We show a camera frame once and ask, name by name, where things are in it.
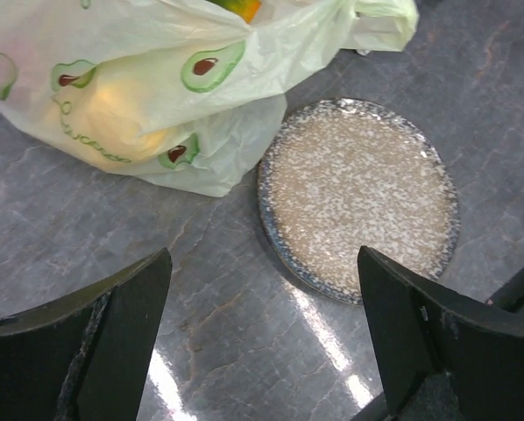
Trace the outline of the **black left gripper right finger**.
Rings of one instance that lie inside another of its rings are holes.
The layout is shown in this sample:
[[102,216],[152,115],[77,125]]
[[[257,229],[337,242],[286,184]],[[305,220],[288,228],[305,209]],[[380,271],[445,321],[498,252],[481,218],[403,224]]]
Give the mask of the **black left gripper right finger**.
[[358,253],[381,393],[360,420],[524,420],[524,268],[487,301]]

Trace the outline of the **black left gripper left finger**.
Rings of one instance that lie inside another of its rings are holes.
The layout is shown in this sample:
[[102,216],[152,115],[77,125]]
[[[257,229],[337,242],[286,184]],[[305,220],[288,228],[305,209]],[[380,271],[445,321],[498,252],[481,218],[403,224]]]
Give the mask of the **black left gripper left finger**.
[[0,420],[134,420],[172,259],[116,274],[0,318]]

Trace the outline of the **speckled ceramic plate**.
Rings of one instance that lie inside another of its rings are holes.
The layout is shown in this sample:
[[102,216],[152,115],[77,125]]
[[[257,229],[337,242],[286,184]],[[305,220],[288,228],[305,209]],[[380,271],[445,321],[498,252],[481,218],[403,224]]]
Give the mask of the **speckled ceramic plate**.
[[460,230],[456,188],[431,142],[401,115],[355,98],[286,117],[258,165],[258,208],[285,267],[354,305],[362,246],[435,280]]

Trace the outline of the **avocado print plastic bag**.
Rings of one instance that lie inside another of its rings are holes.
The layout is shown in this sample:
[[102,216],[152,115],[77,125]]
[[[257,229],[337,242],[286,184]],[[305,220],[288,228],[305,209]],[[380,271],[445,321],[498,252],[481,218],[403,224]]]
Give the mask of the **avocado print plastic bag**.
[[0,113],[101,170],[225,196],[287,92],[342,49],[400,52],[413,1],[0,1]]

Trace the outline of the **orange green fake mango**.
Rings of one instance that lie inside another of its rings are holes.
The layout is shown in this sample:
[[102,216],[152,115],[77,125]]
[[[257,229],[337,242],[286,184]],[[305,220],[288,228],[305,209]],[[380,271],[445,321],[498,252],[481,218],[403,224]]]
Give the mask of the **orange green fake mango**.
[[238,15],[249,24],[256,16],[261,2],[259,0],[209,0],[211,3]]

